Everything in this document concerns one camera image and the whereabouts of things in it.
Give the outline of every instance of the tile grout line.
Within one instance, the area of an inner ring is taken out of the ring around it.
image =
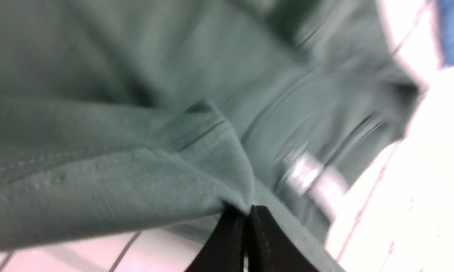
[[[353,226],[351,227],[350,233],[346,237],[346,240],[344,241],[343,246],[341,247],[341,250],[338,253],[338,256],[336,258],[336,262],[340,263],[341,258],[343,257],[343,254],[346,251],[346,248],[348,248],[348,244],[351,241],[351,238],[353,237],[353,234],[355,233],[356,228],[358,227],[358,225],[361,222],[361,217],[362,217],[363,213],[365,212],[365,209],[367,208],[368,203],[370,202],[370,200],[371,200],[371,198],[372,198],[372,196],[374,194],[374,191],[377,189],[377,186],[382,181],[382,179],[384,177],[384,174],[385,174],[386,167],[388,166],[388,164],[389,164],[391,158],[393,157],[393,155],[394,155],[394,153],[395,153],[395,151],[396,151],[396,149],[397,149],[399,144],[400,143],[396,143],[395,144],[395,146],[393,147],[393,150],[391,150],[391,153],[390,153],[388,159],[385,162],[385,165],[383,165],[383,167],[381,168],[381,170],[380,170],[380,172],[378,174],[378,177],[377,177],[377,181],[375,182],[375,184],[373,185],[372,189],[370,190],[370,193],[367,196],[367,198],[365,200],[365,203],[363,204],[363,206],[361,207],[360,211],[356,215],[355,224],[353,224]]]
[[[118,258],[116,258],[116,260],[114,261],[113,265],[111,266],[111,268],[108,272],[114,272],[116,270],[116,268],[120,264],[121,260],[127,254],[128,250],[133,245],[133,243],[136,241],[138,236],[140,236],[140,234],[141,234],[141,231],[135,232],[135,234],[133,234],[133,236],[130,238],[130,241],[128,241],[128,243],[125,245],[123,250],[120,252],[120,255],[118,255]]]
[[[11,261],[12,257],[14,256],[14,251],[9,251],[7,252],[7,255],[4,257],[4,259],[0,262],[0,272],[4,271],[4,268],[8,265],[8,263]]]

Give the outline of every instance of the tiled floor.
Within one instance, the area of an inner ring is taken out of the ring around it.
[[[423,4],[381,0],[392,48],[410,31]],[[331,227],[326,249],[347,272],[454,271],[454,68],[437,70],[433,22],[430,6],[396,56],[429,88],[408,137],[394,153],[393,146],[381,153],[346,195],[346,210]],[[3,271],[105,272],[133,235],[18,251]],[[145,231],[116,271],[183,271],[200,248],[159,230]],[[5,256],[0,254],[0,263]]]

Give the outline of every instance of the black object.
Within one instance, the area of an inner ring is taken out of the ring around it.
[[[185,272],[241,272],[244,248],[249,272],[319,272],[291,243],[265,206],[252,206],[249,217],[224,212]]]

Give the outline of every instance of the stitched seam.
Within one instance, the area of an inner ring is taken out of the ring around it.
[[[224,131],[227,131],[228,129],[229,129],[229,127],[224,127],[223,129],[221,129],[218,132],[219,135],[221,135]],[[218,141],[214,141],[213,142],[214,146],[217,145],[217,144],[218,144]],[[135,150],[131,150],[131,151],[140,151],[140,150],[147,151],[149,153],[165,153],[165,154],[167,154],[167,152],[163,151],[163,150],[155,150],[154,151],[154,150],[149,150],[149,149],[146,149],[146,148],[139,148],[139,149],[135,149]],[[199,155],[199,154],[201,154],[203,152],[205,152],[205,149],[204,148],[200,148],[200,150],[192,153],[192,155],[188,156],[188,158],[191,158],[193,156],[197,156],[197,155]],[[65,181],[68,177],[71,177],[71,176],[74,176],[74,175],[77,175],[77,174],[87,174],[87,173],[93,172],[95,170],[101,170],[101,169],[103,169],[105,167],[111,167],[112,165],[123,164],[125,162],[131,162],[131,161],[137,160],[139,158],[141,158],[141,156],[138,155],[138,154],[135,154],[135,155],[132,155],[129,158],[117,159],[117,160],[110,161],[110,162],[107,162],[107,163],[93,165],[93,166],[89,167],[88,169],[83,169],[83,170],[77,171],[77,172],[70,172],[70,173],[62,175],[61,177],[55,177],[55,178],[51,178],[51,179],[46,179],[45,181],[40,181],[40,182],[38,182],[36,184],[30,184],[25,189],[15,191],[16,193],[11,193],[9,196],[5,196],[5,197],[0,198],[0,203],[7,202],[12,197],[21,197],[21,196],[24,196],[26,193],[29,193],[29,192],[31,192],[33,190],[38,190],[38,189],[40,189],[42,187],[45,187],[45,186],[51,186],[51,184],[60,184],[63,181]]]
[[[23,161],[20,161],[20,162],[16,162],[16,163],[11,164],[11,165],[3,165],[3,166],[0,167],[0,173],[1,172],[5,172],[6,170],[9,170],[9,169],[20,168],[20,167],[23,167],[23,166],[26,166],[26,165],[33,165],[33,164],[37,164],[39,162],[47,162],[49,160],[53,160],[53,159],[60,158],[60,157],[69,157],[69,156],[74,156],[74,155],[81,155],[81,154],[84,154],[84,153],[93,152],[95,150],[106,150],[106,149],[113,148],[113,147],[118,147],[118,146],[120,146],[120,145],[104,145],[104,146],[101,146],[101,147],[90,147],[90,148],[84,148],[84,149],[80,149],[80,150],[56,153],[56,154],[52,154],[52,155],[49,155],[49,156],[40,156],[40,157],[32,158],[32,159],[29,159],[29,160],[23,160]]]
[[[40,189],[42,187],[51,186],[53,184],[60,184],[60,183],[62,183],[64,181],[66,181],[71,176],[74,176],[74,175],[87,174],[87,173],[93,172],[95,170],[101,170],[101,169],[103,169],[105,167],[110,167],[112,165],[123,164],[125,162],[130,162],[130,161],[133,161],[133,160],[136,160],[136,159],[139,159],[139,158],[140,158],[140,155],[136,154],[136,155],[133,155],[133,156],[125,158],[125,159],[114,160],[114,161],[107,162],[107,163],[104,163],[104,164],[93,165],[93,166],[89,167],[88,169],[84,169],[84,170],[77,171],[77,172],[71,172],[71,173],[62,175],[60,177],[54,177],[54,178],[51,178],[51,179],[46,179],[46,180],[40,181],[40,182],[38,182],[36,184],[30,184],[29,186],[27,186],[27,188],[25,188],[23,190],[16,191],[15,193],[11,193],[9,196],[5,196],[5,197],[0,198],[0,203],[7,202],[12,197],[24,196],[26,193],[29,193],[29,192],[34,191],[34,190],[38,190],[38,189]]]

